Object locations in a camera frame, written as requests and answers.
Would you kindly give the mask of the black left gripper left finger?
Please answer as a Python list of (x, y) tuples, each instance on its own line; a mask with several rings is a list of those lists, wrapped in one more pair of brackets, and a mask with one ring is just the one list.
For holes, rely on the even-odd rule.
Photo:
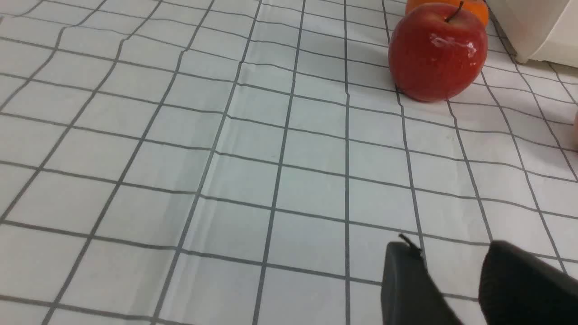
[(405, 234), (386, 248), (381, 285), (384, 325), (461, 325), (429, 275), (422, 250)]

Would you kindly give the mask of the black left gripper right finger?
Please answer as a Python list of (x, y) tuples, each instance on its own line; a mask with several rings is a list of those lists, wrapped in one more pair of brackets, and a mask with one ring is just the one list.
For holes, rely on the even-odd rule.
[(490, 243), (478, 299), (489, 325), (575, 325), (578, 282), (528, 251)]

